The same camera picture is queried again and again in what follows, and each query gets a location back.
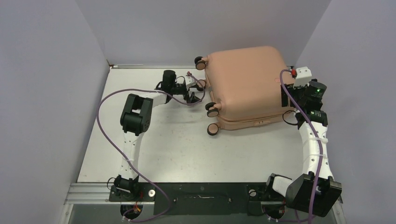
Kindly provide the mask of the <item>pink suitcase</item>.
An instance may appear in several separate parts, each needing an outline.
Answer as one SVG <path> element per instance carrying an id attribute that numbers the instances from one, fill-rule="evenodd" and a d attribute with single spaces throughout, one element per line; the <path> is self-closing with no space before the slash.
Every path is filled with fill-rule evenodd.
<path id="1" fill-rule="evenodd" d="M 274 47 L 260 46 L 218 51 L 194 59 L 205 72 L 205 88 L 211 101 L 205 105 L 208 117 L 217 122 L 207 133 L 237 130 L 282 121 L 289 106 L 282 105 L 280 72 L 287 65 Z"/>

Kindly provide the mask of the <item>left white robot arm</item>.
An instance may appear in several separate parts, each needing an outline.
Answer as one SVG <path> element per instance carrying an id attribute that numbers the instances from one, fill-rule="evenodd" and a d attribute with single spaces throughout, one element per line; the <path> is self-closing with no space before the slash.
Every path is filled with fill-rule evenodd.
<path id="1" fill-rule="evenodd" d="M 142 96 L 129 94 L 120 117 L 120 125 L 124 132 L 123 160 L 120 172 L 114 180 L 114 186 L 126 200 L 136 200 L 141 196 L 139 186 L 138 160 L 141 142 L 150 127 L 153 108 L 164 105 L 174 95 L 183 96 L 184 102 L 193 105 L 201 101 L 191 88 L 204 91 L 206 81 L 196 79 L 188 72 L 181 83 L 177 82 L 177 75 L 173 70 L 165 70 L 162 80 L 153 91 L 144 92 Z"/>

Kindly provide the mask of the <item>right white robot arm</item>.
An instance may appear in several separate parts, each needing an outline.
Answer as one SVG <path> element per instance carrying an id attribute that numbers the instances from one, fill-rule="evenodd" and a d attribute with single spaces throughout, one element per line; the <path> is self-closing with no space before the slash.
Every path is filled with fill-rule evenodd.
<path id="1" fill-rule="evenodd" d="M 326 89 L 327 86 L 316 79 L 305 86 L 287 84 L 281 89 L 282 104 L 294 108 L 295 126 L 302 140 L 303 169 L 295 180 L 271 174 L 264 186 L 268 199 L 281 198 L 287 207 L 319 217 L 328 214 L 342 192 L 327 156 L 328 119 L 321 109 Z"/>

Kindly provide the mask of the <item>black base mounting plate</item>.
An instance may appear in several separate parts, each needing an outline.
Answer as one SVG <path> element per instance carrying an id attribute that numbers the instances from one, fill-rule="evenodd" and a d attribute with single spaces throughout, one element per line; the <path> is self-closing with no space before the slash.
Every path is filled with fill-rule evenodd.
<path id="1" fill-rule="evenodd" d="M 270 195 L 264 182 L 182 182 L 158 183 L 162 194 L 149 183 L 140 183 L 134 196 L 111 187 L 110 202 L 120 202 L 122 210 L 141 211 L 153 206 L 155 215 L 269 215 L 281 218 L 285 213 L 282 196 Z"/>

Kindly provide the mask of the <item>aluminium frame rail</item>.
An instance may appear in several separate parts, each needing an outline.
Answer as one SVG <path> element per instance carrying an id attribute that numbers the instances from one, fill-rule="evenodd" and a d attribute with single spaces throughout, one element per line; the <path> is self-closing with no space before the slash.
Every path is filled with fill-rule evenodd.
<path id="1" fill-rule="evenodd" d="M 110 202 L 112 178 L 118 174 L 124 144 L 120 114 L 127 95 L 155 88 L 166 67 L 111 69 L 102 96 L 100 125 L 95 124 L 76 183 L 66 197 L 69 206 L 62 222 L 69 224 L 121 224 L 120 202 Z M 140 182 L 266 182 L 271 173 L 290 178 L 302 169 L 302 141 L 296 128 L 284 122 L 236 131 L 206 132 L 205 96 L 196 106 L 175 100 L 153 109 L 150 127 L 141 144 Z M 166 215 L 153 213 L 153 206 L 139 216 L 145 224 L 266 224 L 267 216 Z"/>

